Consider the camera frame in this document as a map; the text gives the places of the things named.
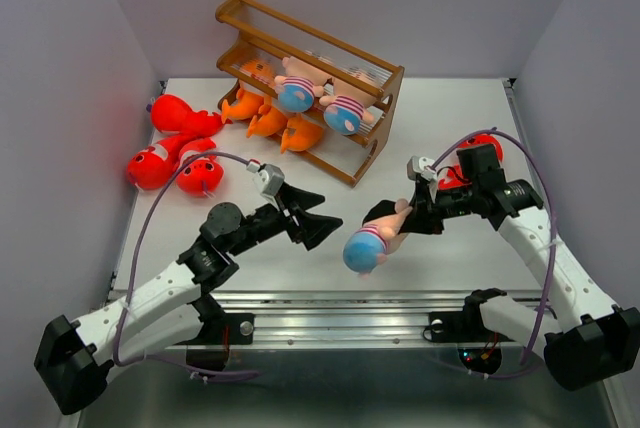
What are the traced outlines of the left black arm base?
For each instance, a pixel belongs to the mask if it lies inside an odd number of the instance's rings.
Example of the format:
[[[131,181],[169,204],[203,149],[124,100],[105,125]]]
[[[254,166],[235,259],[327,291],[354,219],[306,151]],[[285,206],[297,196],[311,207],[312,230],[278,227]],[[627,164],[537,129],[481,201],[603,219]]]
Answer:
[[[188,315],[195,315],[188,323],[187,333],[180,335],[177,345],[251,345],[255,331],[255,314],[229,312],[211,294],[203,295],[188,304]]]

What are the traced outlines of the boy doll blue pants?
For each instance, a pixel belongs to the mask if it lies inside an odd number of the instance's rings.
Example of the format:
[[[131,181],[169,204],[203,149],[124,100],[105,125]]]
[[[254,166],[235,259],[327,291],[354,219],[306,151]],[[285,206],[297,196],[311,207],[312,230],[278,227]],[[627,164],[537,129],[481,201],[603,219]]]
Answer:
[[[282,66],[285,74],[274,78],[279,106],[290,113],[306,112],[324,94],[330,75],[294,56],[284,57]]]

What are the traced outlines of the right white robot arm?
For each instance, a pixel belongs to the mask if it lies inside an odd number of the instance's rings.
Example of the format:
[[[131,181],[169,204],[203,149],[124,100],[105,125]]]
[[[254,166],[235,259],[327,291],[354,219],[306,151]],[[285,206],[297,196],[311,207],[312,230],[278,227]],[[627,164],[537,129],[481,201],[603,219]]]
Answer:
[[[491,144],[456,153],[466,184],[438,190],[433,161],[407,164],[414,183],[405,233],[436,235],[447,219],[478,215],[520,257],[542,287],[528,308],[505,291],[475,290],[459,311],[433,315],[434,342],[479,341],[494,333],[544,361],[554,380],[575,391],[631,370],[639,354],[639,311],[603,291],[557,234],[542,198],[525,180],[507,180]]]

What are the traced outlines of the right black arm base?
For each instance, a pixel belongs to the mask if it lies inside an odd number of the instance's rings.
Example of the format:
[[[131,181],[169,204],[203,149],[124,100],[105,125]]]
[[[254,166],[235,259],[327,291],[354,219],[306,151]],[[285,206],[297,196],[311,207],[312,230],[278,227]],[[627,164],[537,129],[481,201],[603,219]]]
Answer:
[[[474,290],[466,296],[461,309],[435,311],[428,315],[429,323],[422,336],[433,343],[480,343],[509,341],[503,334],[489,330],[481,318],[480,305],[507,293],[497,288]]]

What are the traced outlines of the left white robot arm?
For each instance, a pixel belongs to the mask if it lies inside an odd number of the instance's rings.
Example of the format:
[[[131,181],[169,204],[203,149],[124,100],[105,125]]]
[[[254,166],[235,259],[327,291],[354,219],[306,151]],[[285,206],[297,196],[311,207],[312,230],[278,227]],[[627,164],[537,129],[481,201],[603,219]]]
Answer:
[[[182,341],[215,340],[226,322],[212,293],[238,271],[235,256],[280,234],[316,248],[343,224],[312,213],[324,200],[283,184],[273,202],[248,215],[234,203],[218,203],[194,243],[153,279],[75,320],[52,319],[34,367],[60,412],[71,415],[96,401],[117,369]]]

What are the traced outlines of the orange shark plush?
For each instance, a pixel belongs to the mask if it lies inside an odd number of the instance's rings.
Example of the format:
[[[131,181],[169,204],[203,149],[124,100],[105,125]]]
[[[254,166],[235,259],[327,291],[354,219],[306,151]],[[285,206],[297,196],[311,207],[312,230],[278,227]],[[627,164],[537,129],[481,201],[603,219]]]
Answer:
[[[297,114],[290,118],[281,136],[280,152],[303,152],[312,148],[324,135],[324,128]]]
[[[255,81],[259,81],[267,86],[272,86],[275,77],[273,66],[263,59],[251,59],[245,62],[240,71]],[[259,111],[259,108],[269,102],[270,97],[253,85],[239,80],[239,89],[236,92],[236,101],[230,104],[224,100],[221,107],[221,119],[246,120],[252,118]]]
[[[263,104],[251,119],[246,131],[246,137],[269,137],[283,130],[289,117],[283,111],[277,100],[270,104]]]

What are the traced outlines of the boy doll striped shirt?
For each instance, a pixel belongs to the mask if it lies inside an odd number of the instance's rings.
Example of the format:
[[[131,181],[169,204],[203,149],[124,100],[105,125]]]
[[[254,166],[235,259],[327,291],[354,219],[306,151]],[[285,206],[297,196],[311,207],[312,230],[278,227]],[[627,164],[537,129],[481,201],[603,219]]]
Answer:
[[[374,95],[339,78],[333,78],[332,85],[332,93],[319,98],[328,127],[349,136],[356,134],[362,124],[371,125],[375,121],[375,116],[369,111],[377,100]]]

